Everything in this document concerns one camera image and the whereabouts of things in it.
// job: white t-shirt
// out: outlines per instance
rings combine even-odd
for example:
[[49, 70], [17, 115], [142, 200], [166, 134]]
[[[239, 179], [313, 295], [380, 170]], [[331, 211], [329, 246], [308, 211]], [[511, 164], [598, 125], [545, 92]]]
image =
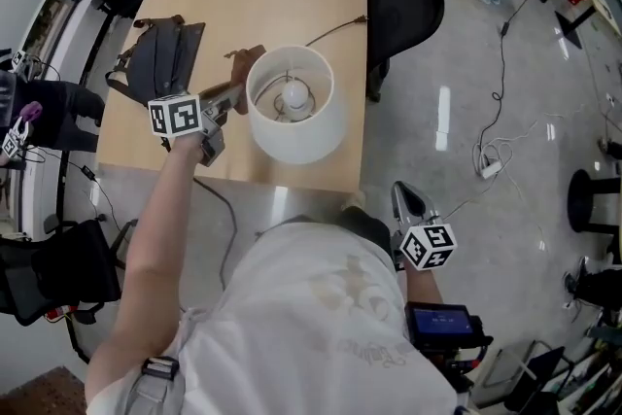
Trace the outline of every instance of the white t-shirt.
[[[336, 226], [258, 241], [180, 355], [183, 415], [451, 415], [456, 393], [406, 339], [391, 259]], [[88, 415], [114, 413], [120, 381]]]

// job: buckle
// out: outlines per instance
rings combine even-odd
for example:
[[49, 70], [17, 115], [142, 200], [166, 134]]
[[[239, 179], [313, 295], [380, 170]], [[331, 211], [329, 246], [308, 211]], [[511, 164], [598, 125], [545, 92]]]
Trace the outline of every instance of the buckle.
[[151, 375], [158, 379], [173, 380], [179, 371], [179, 362], [171, 357], [147, 358], [143, 363], [143, 375]]

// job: light bulb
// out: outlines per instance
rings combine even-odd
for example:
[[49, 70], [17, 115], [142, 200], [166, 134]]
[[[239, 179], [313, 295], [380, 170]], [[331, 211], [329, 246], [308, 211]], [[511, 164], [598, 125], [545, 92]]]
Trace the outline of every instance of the light bulb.
[[300, 80], [290, 80], [283, 88], [283, 102], [292, 110], [304, 107], [309, 99], [309, 89]]

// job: wooden table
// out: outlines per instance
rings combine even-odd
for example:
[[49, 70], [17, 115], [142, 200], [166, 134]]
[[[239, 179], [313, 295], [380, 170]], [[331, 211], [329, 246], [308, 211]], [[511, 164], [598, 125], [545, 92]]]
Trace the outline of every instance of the wooden table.
[[[144, 0], [137, 18], [182, 15], [186, 23], [205, 22], [189, 91], [229, 80], [232, 59], [224, 55], [264, 44], [270, 51], [304, 45], [333, 27], [367, 13], [367, 0]], [[141, 30], [132, 28], [123, 50]], [[290, 188], [352, 192], [359, 187], [363, 152], [366, 77], [366, 26], [349, 26], [327, 36], [314, 49], [331, 65], [346, 96], [348, 125], [341, 145], [329, 156], [306, 165], [272, 159], [254, 142], [247, 117], [229, 113], [225, 151], [196, 174]], [[147, 110], [111, 90], [102, 122], [97, 160], [102, 164], [159, 170], [166, 158], [151, 133]]]
[[560, 28], [562, 28], [562, 33], [564, 33], [564, 37], [571, 42], [573, 45], [582, 49], [581, 41], [579, 40], [578, 35], [576, 34], [576, 28], [578, 28], [583, 22], [587, 20], [593, 13], [599, 13], [605, 21], [611, 26], [616, 35], [622, 36], [620, 33], [620, 28], [618, 27], [618, 23], [615, 22], [613, 15], [611, 14], [611, 9], [609, 8], [606, 0], [591, 0], [592, 5], [587, 8], [583, 14], [581, 14], [574, 21], [568, 20], [566, 17], [562, 16], [560, 13], [555, 12], [555, 16], [557, 16], [557, 20], [560, 23]]

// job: concrete floor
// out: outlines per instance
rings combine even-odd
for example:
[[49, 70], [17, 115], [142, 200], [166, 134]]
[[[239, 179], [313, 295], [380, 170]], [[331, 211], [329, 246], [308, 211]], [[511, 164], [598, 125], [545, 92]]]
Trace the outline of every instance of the concrete floor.
[[[499, 30], [521, 2], [503, 0], [495, 7], [473, 0], [445, 0], [438, 31], [424, 44], [392, 59], [381, 102], [366, 108], [361, 189], [367, 194], [367, 211], [390, 227], [394, 226], [390, 186], [396, 180], [425, 190], [444, 214], [472, 198], [449, 220], [459, 249], [447, 267], [436, 271], [444, 299], [463, 303], [481, 316], [486, 331], [495, 337], [493, 349], [542, 339], [566, 344], [578, 355], [581, 334], [595, 312], [585, 308], [572, 321], [577, 310], [563, 308], [562, 275], [582, 255], [601, 257], [608, 241], [572, 232], [566, 194], [570, 176], [578, 168], [598, 178], [613, 174], [613, 164], [600, 154], [596, 140], [605, 129], [601, 115], [608, 109], [605, 95], [622, 97], [617, 69], [620, 45], [599, 18], [583, 25], [580, 33], [588, 47], [593, 78], [586, 51], [556, 38], [554, 8], [565, 10], [564, 1], [528, 2], [504, 40], [505, 98], [501, 118], [486, 140], [529, 134], [511, 142], [511, 162], [490, 190], [477, 197], [490, 181], [474, 174], [471, 151], [481, 128], [497, 112], [491, 92], [501, 90]], [[107, 91], [103, 74], [112, 67], [128, 27], [127, 20], [121, 21], [105, 42], [89, 81], [92, 89]], [[441, 89], [447, 93], [445, 88], [450, 95], [450, 119], [443, 149], [438, 147], [436, 132], [439, 95]], [[610, 116], [622, 121], [618, 109]], [[609, 128], [612, 138], [622, 139], [622, 134]], [[509, 156], [508, 148], [502, 148], [501, 154]], [[92, 156], [83, 154], [72, 154], [71, 159], [79, 165], [93, 162]], [[138, 217], [156, 174], [105, 166], [96, 171], [119, 223]], [[238, 218], [227, 276], [258, 230], [301, 213], [325, 216], [341, 201], [340, 195], [326, 192], [209, 184], [230, 199]], [[110, 212], [106, 199], [91, 191], [75, 168], [69, 172], [67, 186], [68, 219], [93, 215], [88, 196], [99, 212]], [[610, 197], [603, 199], [595, 218], [617, 223], [617, 198]], [[112, 240], [113, 224], [105, 224], [105, 230]], [[209, 307], [219, 299], [218, 269], [230, 230], [223, 204], [195, 188], [182, 281], [185, 307]], [[108, 306], [95, 326], [81, 328], [86, 349], [91, 351], [105, 336], [115, 311], [115, 306]]]

